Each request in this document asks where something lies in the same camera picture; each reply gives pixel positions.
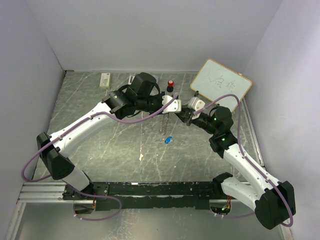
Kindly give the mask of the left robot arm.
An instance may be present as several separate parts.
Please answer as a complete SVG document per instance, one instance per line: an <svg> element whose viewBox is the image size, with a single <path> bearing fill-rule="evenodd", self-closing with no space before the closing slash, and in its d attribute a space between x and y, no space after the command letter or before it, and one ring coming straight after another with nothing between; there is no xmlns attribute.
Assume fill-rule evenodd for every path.
<svg viewBox="0 0 320 240"><path fill-rule="evenodd" d="M93 183L71 162L71 152L111 120L124 123L124 118L138 112L161 114L165 95L153 75L141 72L131 84L108 93L92 110L72 124L50 135L45 132L39 134L36 138L37 154L50 177L75 188L76 195L81 199L89 199L94 192Z"/></svg>

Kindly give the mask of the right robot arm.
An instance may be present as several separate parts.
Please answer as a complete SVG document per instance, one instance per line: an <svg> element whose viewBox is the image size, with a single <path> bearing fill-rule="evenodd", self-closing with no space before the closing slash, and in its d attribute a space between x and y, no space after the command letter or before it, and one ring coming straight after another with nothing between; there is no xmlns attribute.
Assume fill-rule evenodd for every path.
<svg viewBox="0 0 320 240"><path fill-rule="evenodd" d="M227 107L215 107L210 114L201 112L193 118L193 110L184 106L177 117L186 125L195 125L210 134L211 149L233 165L249 183L246 185L229 173L223 173L215 178L217 183L212 186L216 198L223 199L227 195L239 200L268 230L280 224L293 225L296 213L293 186L273 177L244 150L240 137L231 132L234 121Z"/></svg>

